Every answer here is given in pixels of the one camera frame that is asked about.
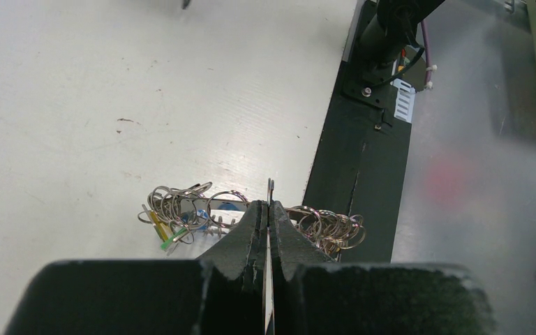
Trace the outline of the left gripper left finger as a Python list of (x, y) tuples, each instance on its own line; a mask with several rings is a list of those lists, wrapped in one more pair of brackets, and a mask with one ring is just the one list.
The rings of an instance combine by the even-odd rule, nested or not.
[(266, 202), (190, 260), (61, 260), (31, 280), (7, 334), (263, 334)]

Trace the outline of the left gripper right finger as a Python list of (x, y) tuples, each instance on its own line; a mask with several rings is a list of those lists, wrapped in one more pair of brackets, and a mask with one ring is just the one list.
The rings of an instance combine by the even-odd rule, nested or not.
[(269, 203), (277, 334), (497, 334), (472, 272), (446, 263), (339, 263)]

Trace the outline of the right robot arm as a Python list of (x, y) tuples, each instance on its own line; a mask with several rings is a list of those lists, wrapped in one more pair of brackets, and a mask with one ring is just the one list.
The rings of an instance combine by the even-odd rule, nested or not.
[(419, 49), (417, 28), (444, 0), (378, 1), (375, 15), (359, 30), (357, 55), (367, 62), (386, 65), (409, 45)]

